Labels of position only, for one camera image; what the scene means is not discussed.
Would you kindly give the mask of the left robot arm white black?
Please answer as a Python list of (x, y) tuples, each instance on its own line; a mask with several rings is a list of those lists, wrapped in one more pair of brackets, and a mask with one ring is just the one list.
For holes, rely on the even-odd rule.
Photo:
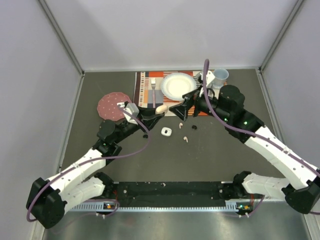
[(79, 160), (47, 179), (38, 178), (32, 185), (26, 203), (26, 220), (38, 221), (46, 228), (54, 227), (73, 207), (101, 196), (109, 198), (114, 191), (111, 183), (91, 176), (121, 159), (122, 148), (118, 145), (138, 130), (149, 134), (150, 130), (168, 112), (168, 107), (138, 107), (134, 103), (120, 102), (118, 110), (124, 121), (116, 123), (105, 119), (99, 126), (97, 142)]

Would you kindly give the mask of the pink beige earbud charging case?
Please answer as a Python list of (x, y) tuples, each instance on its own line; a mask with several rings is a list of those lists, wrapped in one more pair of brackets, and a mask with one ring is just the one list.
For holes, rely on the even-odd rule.
[(160, 105), (155, 109), (156, 114), (166, 114), (168, 112), (169, 108), (167, 105)]

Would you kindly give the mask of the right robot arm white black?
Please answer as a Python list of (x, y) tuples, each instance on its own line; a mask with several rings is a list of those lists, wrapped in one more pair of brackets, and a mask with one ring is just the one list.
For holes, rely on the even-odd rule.
[(286, 203), (301, 214), (311, 214), (320, 198), (320, 169), (303, 160), (282, 143), (253, 113), (244, 108), (245, 96), (233, 85), (225, 85), (218, 97), (194, 90), (183, 96), (183, 102), (169, 108), (186, 121), (190, 108), (194, 116), (200, 112), (215, 117), (228, 133), (263, 156), (280, 171), (282, 178), (243, 171), (233, 179), (233, 192), (239, 198), (249, 194), (272, 197)]

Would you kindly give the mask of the white earbud charging case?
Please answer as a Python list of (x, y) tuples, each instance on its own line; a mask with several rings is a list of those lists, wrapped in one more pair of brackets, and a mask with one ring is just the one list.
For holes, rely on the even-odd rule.
[(170, 137), (172, 135), (172, 129), (169, 127), (163, 127), (160, 133), (165, 137)]

